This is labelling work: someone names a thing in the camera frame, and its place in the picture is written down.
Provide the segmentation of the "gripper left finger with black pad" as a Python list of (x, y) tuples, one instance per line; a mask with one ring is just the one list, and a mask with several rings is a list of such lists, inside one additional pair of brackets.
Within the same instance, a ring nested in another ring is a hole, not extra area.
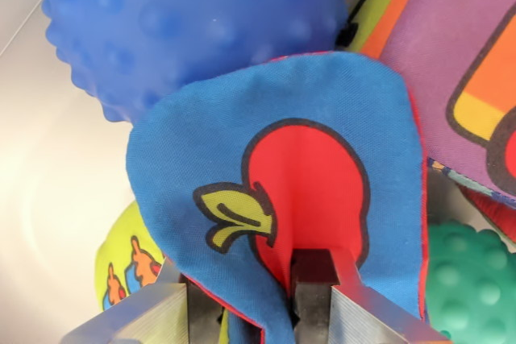
[(67, 333), (62, 343), (217, 343), (222, 307), (166, 259), (153, 284)]

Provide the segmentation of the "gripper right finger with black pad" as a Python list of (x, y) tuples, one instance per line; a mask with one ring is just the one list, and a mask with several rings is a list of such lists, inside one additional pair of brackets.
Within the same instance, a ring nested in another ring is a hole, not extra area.
[(297, 343), (449, 343), (365, 286), (348, 251), (299, 249), (291, 261)]

